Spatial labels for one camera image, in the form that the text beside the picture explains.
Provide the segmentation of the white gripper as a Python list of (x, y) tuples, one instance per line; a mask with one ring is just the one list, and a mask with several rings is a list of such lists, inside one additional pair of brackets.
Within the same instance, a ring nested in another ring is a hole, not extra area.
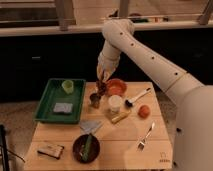
[(103, 53), (100, 53), (98, 56), (98, 63), (96, 69), (97, 78), (102, 82), (106, 82), (115, 72), (118, 65), (119, 65), (118, 57), (111, 58), (105, 56)]

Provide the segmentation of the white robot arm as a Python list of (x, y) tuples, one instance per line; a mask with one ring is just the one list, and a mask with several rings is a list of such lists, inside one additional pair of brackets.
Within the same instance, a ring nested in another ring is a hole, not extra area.
[(133, 37), (129, 19), (103, 24), (105, 43), (98, 56), (97, 77), (106, 81), (126, 54), (177, 106), (173, 171), (213, 171), (213, 85), (205, 85), (186, 70)]

